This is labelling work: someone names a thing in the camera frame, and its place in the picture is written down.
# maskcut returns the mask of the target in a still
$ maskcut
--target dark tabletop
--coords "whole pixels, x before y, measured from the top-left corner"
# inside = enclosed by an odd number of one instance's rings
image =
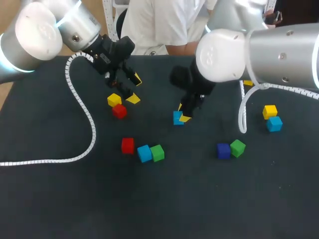
[[[58,57],[14,84],[0,112],[0,161],[68,158],[88,147],[91,128],[66,84],[66,60]],[[319,238],[319,102],[257,92],[241,134],[239,83],[220,84],[187,125],[176,127],[172,112],[184,92],[168,76],[190,62],[132,57],[142,101],[125,102],[128,116],[117,120],[107,104],[116,91],[76,59],[71,79],[96,123],[96,145],[74,163],[0,168],[0,237]],[[272,104],[284,122],[279,133],[268,133],[262,117]],[[165,160],[141,164],[122,155],[123,137],[134,137],[137,147],[161,144]],[[216,144],[235,139],[247,145],[245,153],[216,159]]]

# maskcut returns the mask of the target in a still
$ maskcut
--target yellow cube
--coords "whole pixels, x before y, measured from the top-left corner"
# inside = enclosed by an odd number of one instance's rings
[[[263,111],[263,116],[265,120],[268,120],[270,117],[277,116],[276,106],[265,106]]]
[[[246,86],[253,86],[254,83],[252,81],[244,81],[244,85]]]
[[[111,94],[109,97],[108,97],[108,104],[109,106],[116,106],[118,104],[122,104],[122,99],[120,96],[118,96],[117,94]]]

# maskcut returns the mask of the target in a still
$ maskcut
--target cube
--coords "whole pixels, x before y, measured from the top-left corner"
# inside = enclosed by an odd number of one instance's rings
[[[148,145],[144,145],[138,148],[138,155],[142,163],[152,160],[152,152]]]
[[[113,112],[113,115],[117,117],[118,119],[123,119],[128,114],[125,106],[120,104],[113,107],[112,112]]]
[[[133,138],[122,139],[122,153],[134,154],[134,139]]]
[[[182,117],[182,115],[183,115],[182,111],[174,111],[173,112],[174,125],[184,125],[184,122],[179,121],[179,119]]]
[[[122,104],[122,99],[120,96],[118,96],[117,94],[111,94],[109,97],[108,97],[108,104],[109,106],[111,107],[115,107],[116,105],[118,104]]]
[[[217,156],[219,159],[230,159],[231,150],[227,143],[217,144]]]
[[[277,116],[276,106],[265,106],[263,111],[263,116],[265,120],[268,120],[270,117]]]
[[[239,140],[235,140],[231,145],[231,154],[234,155],[236,158],[238,158],[240,155],[242,155],[245,151],[246,145],[242,143]]]
[[[254,83],[252,81],[244,81],[244,85],[246,86],[253,86]]]
[[[279,132],[281,131],[281,128],[283,127],[283,122],[281,121],[280,117],[270,117],[269,120],[267,120],[267,128],[269,132]]]
[[[152,159],[154,162],[158,162],[165,158],[164,150],[160,145],[152,147],[151,152],[152,152]]]

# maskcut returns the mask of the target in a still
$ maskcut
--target white spiral cable wrap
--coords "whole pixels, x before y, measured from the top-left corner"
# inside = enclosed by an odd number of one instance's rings
[[[319,94],[307,91],[301,88],[295,88],[295,87],[287,87],[287,86],[280,86],[280,85],[274,85],[274,84],[269,84],[269,83],[263,83],[260,84],[257,81],[257,78],[255,76],[255,73],[253,71],[252,65],[251,65],[251,60],[250,60],[250,52],[249,52],[249,42],[250,42],[250,37],[252,35],[253,31],[249,32],[246,36],[246,42],[245,42],[245,61],[246,61],[246,67],[247,71],[249,74],[250,79],[252,82],[255,84],[253,88],[251,88],[247,94],[245,95],[245,89],[244,89],[244,84],[243,81],[240,81],[240,91],[241,91],[241,96],[242,96],[242,102],[239,107],[239,113],[238,113],[238,126],[239,130],[242,133],[247,132],[247,116],[246,116],[246,103],[248,102],[249,98],[253,95],[258,90],[267,90],[269,88],[276,88],[276,89],[281,89],[285,91],[291,91],[297,94],[301,94],[316,100],[319,100]]]
[[[65,66],[65,78],[66,81],[68,83],[68,86],[72,92],[72,94],[74,95],[75,99],[77,100],[77,102],[80,104],[80,106],[82,107],[84,113],[86,114],[88,120],[90,121],[91,124],[91,128],[92,128],[92,141],[91,144],[89,145],[88,149],[83,152],[82,154],[80,154],[79,156],[73,157],[73,158],[66,158],[66,159],[41,159],[41,160],[30,160],[30,161],[22,161],[22,162],[1,162],[0,166],[19,166],[19,165],[27,165],[27,164],[40,164],[40,163],[70,163],[70,162],[74,162],[77,160],[80,160],[82,158],[84,158],[86,155],[89,154],[89,152],[92,150],[95,141],[96,141],[96,129],[95,129],[95,125],[93,122],[93,119],[91,117],[91,114],[89,113],[88,109],[85,107],[84,103],[82,102],[82,100],[80,99],[79,95],[76,93],[73,84],[71,82],[70,79],[70,65],[72,63],[72,61],[77,58],[77,57],[85,57],[87,58],[90,62],[93,62],[93,58],[85,53],[76,53],[74,55],[72,55]]]

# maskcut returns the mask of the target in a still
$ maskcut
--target dark blue cube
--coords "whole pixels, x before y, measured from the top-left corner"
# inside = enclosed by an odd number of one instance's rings
[[[231,150],[227,143],[217,144],[217,156],[219,159],[230,159]]]

